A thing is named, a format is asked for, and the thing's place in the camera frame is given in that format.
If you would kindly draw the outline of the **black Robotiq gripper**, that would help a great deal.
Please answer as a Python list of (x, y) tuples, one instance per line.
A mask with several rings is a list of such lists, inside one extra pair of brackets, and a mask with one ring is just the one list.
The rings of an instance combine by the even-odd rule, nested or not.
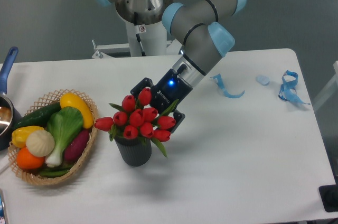
[[(181, 79), (179, 74), (173, 69), (169, 69), (156, 85), (153, 84), (152, 79), (145, 77), (131, 89), (130, 94), (135, 99), (138, 99), (140, 92), (144, 88), (150, 88), (152, 94), (150, 106), (157, 109), (159, 113), (167, 109), (173, 101), (179, 100), (178, 103), (180, 103), (192, 91), (192, 87)], [(169, 129), (171, 133), (175, 132), (180, 126), (185, 118), (185, 114), (175, 109), (173, 111), (173, 118), (176, 123)]]

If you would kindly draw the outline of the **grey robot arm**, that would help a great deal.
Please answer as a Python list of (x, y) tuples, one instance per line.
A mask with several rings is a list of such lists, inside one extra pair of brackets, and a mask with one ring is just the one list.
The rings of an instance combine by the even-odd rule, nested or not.
[(177, 39), (183, 54), (157, 83), (143, 79), (132, 90), (138, 97), (143, 88), (152, 93), (151, 106), (163, 112), (177, 106), (234, 46), (233, 36), (219, 23), (242, 10), (247, 0), (200, 0), (185, 6), (172, 0), (97, 0), (114, 4), (119, 16), (131, 23), (135, 32), (129, 45), (138, 55), (148, 55), (140, 28), (161, 23)]

